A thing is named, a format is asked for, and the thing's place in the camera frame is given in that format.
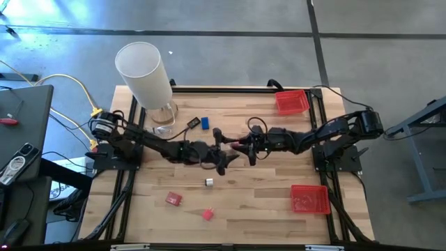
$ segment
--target yellow cable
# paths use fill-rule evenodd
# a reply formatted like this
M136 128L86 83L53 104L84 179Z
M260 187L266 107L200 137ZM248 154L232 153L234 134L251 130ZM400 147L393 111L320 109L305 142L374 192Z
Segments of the yellow cable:
M22 79L24 79L26 82L28 82L29 85L31 86L36 86L38 84L43 84L43 82L51 77L67 77L71 80L73 80L74 82L78 83L82 89L84 90L84 93L86 95L86 97L89 99L90 105L93 108L93 113L91 114L91 116L95 116L96 114L100 113L102 111L102 109L97 108L94 104L93 101L91 100L90 94L88 93L88 91L86 90L85 86L77 79L75 79L74 77L71 77L69 75L65 75L65 74L53 74L47 77L42 78L41 80L37 81L35 84L32 84L25 76L23 76L21 73L19 73L16 69L14 69L13 67L9 66L7 63L3 62L2 60L0 60L0 63L4 64L5 66L8 66L11 70L13 70L15 73L17 73L20 77L22 77ZM53 107L50 108L50 110L52 112L54 112L55 114L61 116L62 118L66 119L67 121L71 122L73 125L75 125L77 128L79 128L79 130L85 135L85 137L90 141L90 149L94 149L98 143L94 140L91 139L86 132L79 127L79 125L74 122L72 119L68 118L67 116L65 116L64 114L56 111Z

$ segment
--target gray floor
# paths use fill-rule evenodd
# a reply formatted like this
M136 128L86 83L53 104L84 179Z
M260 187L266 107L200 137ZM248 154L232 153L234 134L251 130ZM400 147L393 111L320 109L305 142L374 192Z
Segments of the gray floor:
M38 10L30 2L12 0L3 22L96 29L311 31L303 0L46 0L39 1ZM442 0L314 0L314 6L321 32L446 33L446 2ZM160 49L167 73L177 84L263 86L270 78L286 86L321 83L312 38L45 34L21 34L20 38L0 33L0 59L24 73L75 76L101 107L110 106L114 86L123 83L114 67L117 51L139 40ZM330 86L339 86L349 98L373 106L386 128L446 94L446 40L322 39L321 44ZM7 70L0 66L0 71ZM67 79L52 79L48 84L55 86L54 107L80 123L88 120L90 107L76 84ZM68 94L76 98L67 99ZM347 112L359 109L345 105ZM426 145L428 138L434 138L436 145L444 146L443 136L435 129L417 140ZM405 142L377 139L359 145L370 147L362 164L376 239L445 249L446 200L406 203L406 196L422 188ZM44 151L68 157L84 153L82 145L53 121ZM441 151L436 153L441 163ZM48 225L48 243L68 240L53 238L55 231L65 229L72 236L71 223L62 225Z

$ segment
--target red object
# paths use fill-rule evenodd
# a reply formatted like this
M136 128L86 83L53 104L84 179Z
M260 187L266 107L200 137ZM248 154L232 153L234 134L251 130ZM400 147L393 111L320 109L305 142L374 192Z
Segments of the red object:
M295 213L330 214L328 189L324 185L292 185L291 206Z
M210 219L212 219L212 217L214 217L214 209L213 208L208 208L203 212L202 215L204 220L209 221Z
M0 119L0 124L7 126L16 126L19 124L19 121L16 121L15 119Z
M304 90L276 92L276 104L280 115L295 114L309 109Z
M179 206L182 198L183 196L181 195L177 195L174 192L169 192L169 194L166 197L166 202L174 206Z

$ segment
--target camera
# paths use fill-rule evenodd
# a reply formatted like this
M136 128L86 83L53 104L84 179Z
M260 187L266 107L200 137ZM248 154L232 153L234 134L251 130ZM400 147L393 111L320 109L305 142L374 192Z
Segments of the camera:
M28 155L28 153L30 153L33 148L34 147L31 144L26 143L24 146L21 147L20 153L23 155Z

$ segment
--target white cylinder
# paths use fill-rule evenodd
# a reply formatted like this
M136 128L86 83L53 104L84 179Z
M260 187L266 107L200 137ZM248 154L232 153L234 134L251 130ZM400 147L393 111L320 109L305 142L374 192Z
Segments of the white cylinder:
M130 43L118 52L114 63L142 107L159 109L169 103L172 89L160 51L154 45Z
M207 178L207 179L204 181L204 185L205 185L205 186L208 186L208 187L212 187L212 186L214 186L214 179L213 179L213 178Z

